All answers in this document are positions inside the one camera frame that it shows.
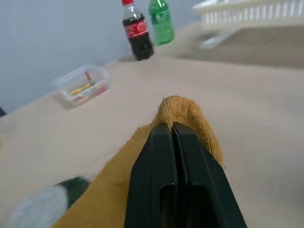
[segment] green bottle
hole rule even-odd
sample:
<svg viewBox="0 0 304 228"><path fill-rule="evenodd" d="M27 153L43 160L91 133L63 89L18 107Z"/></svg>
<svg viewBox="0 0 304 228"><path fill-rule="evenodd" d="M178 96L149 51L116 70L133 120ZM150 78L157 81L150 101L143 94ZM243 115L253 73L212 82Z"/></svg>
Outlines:
<svg viewBox="0 0 304 228"><path fill-rule="evenodd" d="M166 0L150 0L149 13L155 30L155 45L162 45L174 39L174 31Z"/></svg>

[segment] tan towel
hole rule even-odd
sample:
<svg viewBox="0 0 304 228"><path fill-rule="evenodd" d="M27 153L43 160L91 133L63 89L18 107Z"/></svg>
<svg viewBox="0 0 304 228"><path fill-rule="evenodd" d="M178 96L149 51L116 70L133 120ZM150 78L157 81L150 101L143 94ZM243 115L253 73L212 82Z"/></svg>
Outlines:
<svg viewBox="0 0 304 228"><path fill-rule="evenodd" d="M164 99L149 125L131 139L105 165L89 189L53 228L123 228L131 168L153 127L179 122L194 129L213 157L223 165L222 150L200 107L179 96Z"/></svg>

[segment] cola bottle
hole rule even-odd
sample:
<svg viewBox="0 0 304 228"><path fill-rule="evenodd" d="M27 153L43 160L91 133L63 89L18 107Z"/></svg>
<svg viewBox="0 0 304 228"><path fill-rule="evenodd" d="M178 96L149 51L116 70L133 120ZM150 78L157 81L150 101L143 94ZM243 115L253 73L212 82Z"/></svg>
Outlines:
<svg viewBox="0 0 304 228"><path fill-rule="evenodd" d="M144 15L134 6L133 0L122 0L124 6L123 26L137 60L153 55L148 26Z"/></svg>

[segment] bottle cap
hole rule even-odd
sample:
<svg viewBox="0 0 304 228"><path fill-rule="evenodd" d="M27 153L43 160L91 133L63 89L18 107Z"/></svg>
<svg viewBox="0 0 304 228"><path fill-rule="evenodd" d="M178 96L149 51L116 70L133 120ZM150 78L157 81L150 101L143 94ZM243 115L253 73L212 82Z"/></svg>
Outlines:
<svg viewBox="0 0 304 228"><path fill-rule="evenodd" d="M133 3L133 0L122 0L123 5L129 5Z"/></svg>

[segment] white wall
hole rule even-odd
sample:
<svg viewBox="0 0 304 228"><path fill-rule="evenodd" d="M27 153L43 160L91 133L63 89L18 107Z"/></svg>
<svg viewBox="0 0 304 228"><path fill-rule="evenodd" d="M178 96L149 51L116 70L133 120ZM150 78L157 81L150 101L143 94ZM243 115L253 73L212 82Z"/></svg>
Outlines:
<svg viewBox="0 0 304 228"><path fill-rule="evenodd" d="M135 0L148 23L149 0ZM195 0L171 0L174 27L196 17ZM7 112L54 90L52 80L85 63L130 51L120 0L1 0L0 106Z"/></svg>

